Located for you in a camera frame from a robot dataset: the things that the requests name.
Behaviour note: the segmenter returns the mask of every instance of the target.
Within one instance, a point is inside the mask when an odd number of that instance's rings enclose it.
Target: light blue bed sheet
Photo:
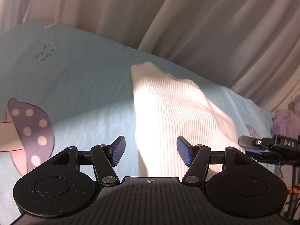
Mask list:
[[[271,112],[260,113],[225,87],[101,36],[60,25],[42,29],[42,25],[24,23],[0,36],[0,121],[5,122],[10,98],[40,107],[52,123],[53,155],[68,146],[90,150],[124,135],[126,151],[115,171],[121,180],[137,176],[131,66],[147,61],[163,72],[197,83],[233,119],[238,135],[249,135],[246,124],[261,137],[271,134]],[[83,167],[82,171],[93,177],[91,169]],[[7,225],[19,216],[12,190],[20,174],[10,153],[0,153],[0,177],[0,224]]]

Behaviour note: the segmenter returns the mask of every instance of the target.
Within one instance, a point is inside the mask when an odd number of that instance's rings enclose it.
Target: ribbed knit fabric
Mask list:
[[[177,152],[178,136],[213,151],[242,150],[234,122],[193,81],[163,73],[151,62],[132,66],[131,73],[140,176],[182,179],[188,168]],[[208,177],[221,170],[211,165]]]

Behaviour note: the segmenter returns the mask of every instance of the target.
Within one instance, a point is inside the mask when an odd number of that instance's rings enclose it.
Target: curtain fold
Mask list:
[[[0,0],[0,33],[26,21],[163,57],[270,110],[300,80],[300,0]]]

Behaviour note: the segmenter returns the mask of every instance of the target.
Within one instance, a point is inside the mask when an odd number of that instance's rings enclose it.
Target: mushroom stem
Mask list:
[[[0,152],[24,149],[21,138],[13,123],[0,123]]]

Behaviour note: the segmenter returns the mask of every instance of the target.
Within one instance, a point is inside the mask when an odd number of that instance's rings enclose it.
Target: black metal pole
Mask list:
[[[292,176],[292,187],[296,186],[297,184],[300,183],[300,167],[298,166],[293,166],[293,176]],[[298,199],[299,195],[297,194],[291,194],[290,199],[289,199],[289,207],[286,213],[286,218],[288,220],[293,220],[293,211],[294,208],[297,206],[296,200]]]

